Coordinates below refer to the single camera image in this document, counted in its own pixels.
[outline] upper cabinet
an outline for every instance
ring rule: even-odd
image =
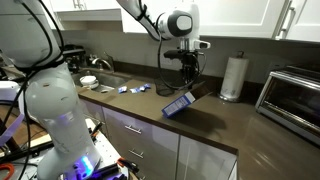
[[[120,9],[116,0],[51,0],[55,12]]]
[[[80,11],[85,9],[83,0],[51,0],[54,12],[60,11]]]
[[[320,1],[292,0],[278,39],[320,42]]]
[[[120,9],[116,0],[84,0],[87,10]]]
[[[200,35],[272,38],[285,0],[194,0]]]
[[[115,0],[51,0],[53,11],[65,21],[120,21]]]
[[[58,18],[57,14],[53,10],[52,3],[54,1],[42,0],[42,2],[45,4],[47,9],[49,10],[49,13],[51,14],[53,19],[57,23],[57,25],[58,25],[60,30],[84,30],[84,29],[87,28],[85,22],[63,22],[63,21],[61,21],[60,18]],[[47,21],[48,21],[48,23],[50,25],[50,28],[55,30],[56,27],[54,26],[54,24],[53,24],[52,20],[50,19],[49,15],[47,13],[45,13],[45,15],[46,15]]]

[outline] paper towel roll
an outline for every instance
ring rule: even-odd
[[[249,60],[230,57],[224,75],[220,96],[230,101],[238,101],[246,75]]]

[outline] kitchen sink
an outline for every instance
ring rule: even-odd
[[[83,85],[80,82],[80,78],[88,75],[95,76],[97,78],[97,80],[99,81],[99,86],[91,90],[100,93],[107,93],[131,80],[127,77],[120,77],[111,73],[95,69],[84,69],[76,74],[72,74],[71,76],[74,81],[74,84],[82,87]]]

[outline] bowl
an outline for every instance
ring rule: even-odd
[[[82,86],[82,87],[87,88],[87,89],[95,89],[98,86],[99,86],[99,82],[93,83],[91,85]]]
[[[95,76],[83,76],[80,78],[80,82],[83,86],[90,86],[98,82]]]

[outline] toaster oven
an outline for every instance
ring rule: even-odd
[[[320,64],[272,71],[255,107],[258,113],[320,145]]]

